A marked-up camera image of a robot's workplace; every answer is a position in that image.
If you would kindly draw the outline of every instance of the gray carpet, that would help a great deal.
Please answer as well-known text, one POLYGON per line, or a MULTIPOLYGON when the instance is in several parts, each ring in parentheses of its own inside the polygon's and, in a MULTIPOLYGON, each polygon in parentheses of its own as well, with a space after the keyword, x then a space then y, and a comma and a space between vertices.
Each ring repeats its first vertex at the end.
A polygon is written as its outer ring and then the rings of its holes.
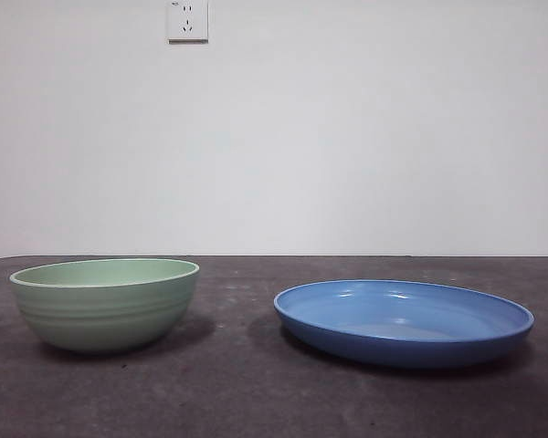
POLYGON ((184 320, 111 357, 41 343, 8 290, 18 269, 82 258, 97 257, 0 259, 0 438, 548 437, 548 258, 183 257, 201 266, 184 320), (488 364, 360 365, 297 341, 272 306, 287 287, 338 278, 476 288, 536 323, 522 348, 488 364))

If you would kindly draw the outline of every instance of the wall socket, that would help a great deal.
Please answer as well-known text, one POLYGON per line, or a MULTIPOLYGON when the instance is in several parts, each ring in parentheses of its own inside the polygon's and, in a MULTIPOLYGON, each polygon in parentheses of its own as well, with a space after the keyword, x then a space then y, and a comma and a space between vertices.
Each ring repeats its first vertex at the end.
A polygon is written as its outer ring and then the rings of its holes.
POLYGON ((209 40, 208 0, 172 0, 167 6, 168 42, 209 40))

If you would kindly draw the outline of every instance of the bowl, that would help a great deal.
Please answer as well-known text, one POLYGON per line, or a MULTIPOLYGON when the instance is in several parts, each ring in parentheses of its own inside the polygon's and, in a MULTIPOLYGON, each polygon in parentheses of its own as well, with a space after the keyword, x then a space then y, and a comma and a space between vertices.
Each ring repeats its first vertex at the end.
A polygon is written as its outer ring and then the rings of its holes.
POLYGON ((455 368, 502 356, 533 325, 526 308, 460 287, 340 280, 285 290, 274 299, 284 326, 317 349, 399 368, 455 368))
POLYGON ((18 309, 45 342, 83 353, 133 349, 185 313, 199 266, 121 258, 31 267, 10 276, 18 309))

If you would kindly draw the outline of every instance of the blue dish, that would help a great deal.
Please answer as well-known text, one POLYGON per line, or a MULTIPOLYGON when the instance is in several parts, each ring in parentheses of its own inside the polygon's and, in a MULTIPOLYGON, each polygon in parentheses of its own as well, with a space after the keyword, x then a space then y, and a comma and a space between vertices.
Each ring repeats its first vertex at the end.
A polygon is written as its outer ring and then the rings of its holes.
POLYGON ((454 368, 516 348, 532 313, 460 287, 339 280, 293 287, 274 307, 297 338, 331 354, 400 368, 454 368))

